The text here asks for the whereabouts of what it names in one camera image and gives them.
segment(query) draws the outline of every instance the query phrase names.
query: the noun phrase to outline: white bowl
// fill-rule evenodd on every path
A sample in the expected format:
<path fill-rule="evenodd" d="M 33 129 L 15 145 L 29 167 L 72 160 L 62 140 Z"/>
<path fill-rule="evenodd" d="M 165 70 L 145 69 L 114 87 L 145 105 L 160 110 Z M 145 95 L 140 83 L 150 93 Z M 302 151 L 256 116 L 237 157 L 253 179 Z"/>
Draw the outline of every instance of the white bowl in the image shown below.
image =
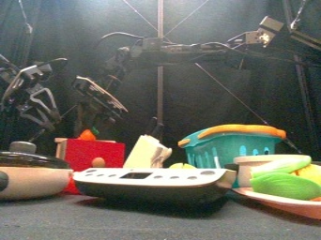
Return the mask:
<path fill-rule="evenodd" d="M 241 188 L 251 188 L 252 183 L 252 167 L 261 166 L 272 161 L 280 159 L 295 159 L 306 158 L 304 155 L 288 155 L 288 154 L 275 154 L 275 155 L 257 155 L 257 156 L 243 156 L 235 158 L 235 163 L 239 164 L 239 174 L 237 182 Z"/>

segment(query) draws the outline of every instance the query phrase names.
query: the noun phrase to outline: black curtain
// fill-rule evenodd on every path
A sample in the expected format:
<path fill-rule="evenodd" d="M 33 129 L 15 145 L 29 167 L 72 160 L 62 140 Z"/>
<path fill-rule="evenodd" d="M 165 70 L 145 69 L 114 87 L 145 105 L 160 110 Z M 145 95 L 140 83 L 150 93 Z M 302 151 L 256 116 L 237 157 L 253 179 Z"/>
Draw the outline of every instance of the black curtain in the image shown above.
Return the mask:
<path fill-rule="evenodd" d="M 19 1 L 0 3 L 0 53 L 18 66 L 34 61 L 69 58 L 61 69 L 43 84 L 54 93 L 61 113 L 66 113 L 82 98 L 72 88 L 77 75 L 100 78 L 100 68 L 124 46 L 132 46 L 130 37 L 112 37 L 97 48 L 100 38 L 113 32 L 157 37 L 157 1 L 31 1 L 23 6 L 33 33 L 27 33 Z M 255 31 L 265 16 L 286 22 L 282 1 L 165 1 L 165 33 L 172 42 L 193 44 L 223 42 Z M 185 150 L 177 142 L 195 131 L 223 124 L 265 124 L 286 129 L 290 138 L 304 154 L 319 159 L 320 142 L 312 142 L 302 98 L 296 66 L 278 58 L 292 59 L 286 52 L 291 43 L 287 37 L 265 50 L 268 57 L 243 58 L 240 55 L 195 64 L 165 66 L 165 133 L 164 144 L 173 148 L 173 161 L 185 160 Z M 318 70 L 311 73 L 320 76 Z M 314 81 L 316 102 L 318 86 Z M 128 153 L 145 133 L 150 119 L 157 115 L 157 68 L 134 69 L 116 93 L 130 110 L 112 128 L 98 126 L 100 138 L 114 139 L 128 145 Z M 316 123 L 320 114 L 315 109 Z M 26 140 L 34 124 L 19 119 L 11 141 Z M 37 144 L 39 152 L 54 155 L 55 137 L 76 137 L 76 112 L 64 118 L 54 132 L 46 132 Z M 279 153 L 296 153 L 282 143 Z"/>

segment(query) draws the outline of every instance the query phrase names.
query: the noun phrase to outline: table surface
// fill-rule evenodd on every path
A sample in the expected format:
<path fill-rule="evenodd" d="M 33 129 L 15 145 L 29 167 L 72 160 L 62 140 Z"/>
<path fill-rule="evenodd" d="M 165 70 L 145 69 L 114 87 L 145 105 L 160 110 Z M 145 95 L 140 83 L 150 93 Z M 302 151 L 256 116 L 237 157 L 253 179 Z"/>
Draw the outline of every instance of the table surface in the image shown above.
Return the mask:
<path fill-rule="evenodd" d="M 112 202 L 84 195 L 0 202 L 0 239 L 320 239 L 321 220 L 229 192 L 209 206 Z"/>

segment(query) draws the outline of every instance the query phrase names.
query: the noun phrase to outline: red box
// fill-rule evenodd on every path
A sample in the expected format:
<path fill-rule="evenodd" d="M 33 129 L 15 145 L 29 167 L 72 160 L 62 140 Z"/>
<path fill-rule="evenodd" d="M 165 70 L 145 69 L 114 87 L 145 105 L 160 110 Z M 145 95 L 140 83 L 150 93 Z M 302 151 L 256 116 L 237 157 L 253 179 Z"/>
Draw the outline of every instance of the red box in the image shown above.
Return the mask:
<path fill-rule="evenodd" d="M 58 143 L 57 157 L 65 159 L 76 172 L 92 168 L 96 158 L 106 160 L 108 168 L 124 168 L 126 145 L 114 141 L 86 141 L 78 139 L 55 139 Z M 66 190 L 70 193 L 80 193 L 73 179 Z"/>

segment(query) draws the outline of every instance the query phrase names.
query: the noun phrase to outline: green basket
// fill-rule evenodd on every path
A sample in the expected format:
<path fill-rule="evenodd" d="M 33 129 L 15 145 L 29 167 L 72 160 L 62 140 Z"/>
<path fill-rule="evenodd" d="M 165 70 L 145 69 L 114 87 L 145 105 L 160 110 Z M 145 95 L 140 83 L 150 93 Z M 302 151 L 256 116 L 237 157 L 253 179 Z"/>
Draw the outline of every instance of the green basket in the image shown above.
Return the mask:
<path fill-rule="evenodd" d="M 236 157 L 275 154 L 275 146 L 283 140 L 269 134 L 240 132 L 217 133 L 199 139 L 205 130 L 184 139 L 189 140 L 184 146 L 189 164 L 197 168 L 225 168 Z"/>

